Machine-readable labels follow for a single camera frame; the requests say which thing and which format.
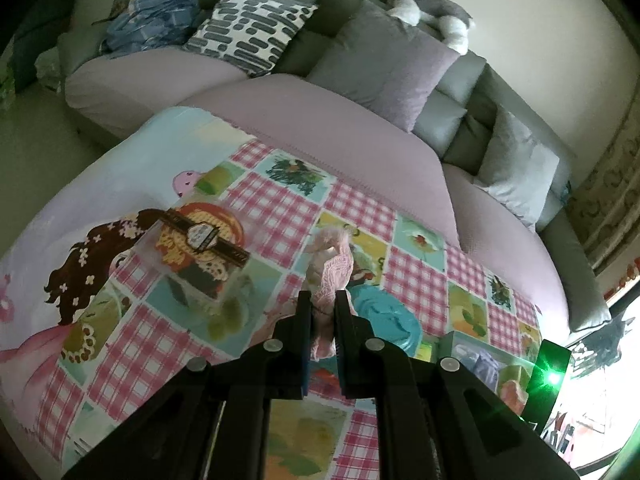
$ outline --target blanket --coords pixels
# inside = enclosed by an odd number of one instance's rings
[[[178,201],[187,216],[206,215],[209,198],[262,229],[216,312],[177,294],[137,243],[161,210]],[[353,233],[350,286],[386,290],[427,334],[460,330],[535,360],[535,307],[441,235],[208,112],[176,107],[63,189],[0,262],[11,310],[0,322],[4,400],[63,472],[190,358],[216,364],[267,339],[293,312],[304,249],[326,226]],[[176,240],[158,244],[186,269]],[[216,272],[201,263],[189,266]],[[316,368],[309,397],[274,402],[267,476],[376,470],[375,421],[372,402],[342,398],[336,378]]]

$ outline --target floor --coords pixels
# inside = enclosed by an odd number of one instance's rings
[[[34,83],[0,110],[0,257],[42,207],[103,149],[79,136],[62,98]]]

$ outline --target sofa armrest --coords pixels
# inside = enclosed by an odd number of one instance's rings
[[[562,281],[572,332],[599,328],[611,321],[609,307],[564,210],[549,222],[540,238]]]
[[[96,23],[88,27],[78,27],[60,34],[58,52],[60,69],[66,79],[80,66],[98,56],[100,44],[105,37],[108,22]]]

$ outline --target pink sofa cushion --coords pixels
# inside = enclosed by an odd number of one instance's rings
[[[504,278],[542,311],[543,337],[562,344],[569,335],[569,311],[560,277],[540,237],[507,208],[473,185],[473,177],[443,164],[456,214],[460,247]]]
[[[225,61],[167,47],[88,61],[65,82],[67,104],[121,139],[153,114],[212,86],[247,79]]]
[[[329,90],[286,74],[219,86],[182,102],[210,111],[408,213],[459,247],[436,153]]]

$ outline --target pink lace fabric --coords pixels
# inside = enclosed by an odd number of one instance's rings
[[[311,291],[314,317],[314,337],[311,358],[314,361],[335,355],[334,303],[336,290],[344,290],[353,272],[353,255],[349,247],[350,234],[338,227],[325,227],[306,247],[312,253],[303,288]],[[355,314],[351,297],[349,306]]]

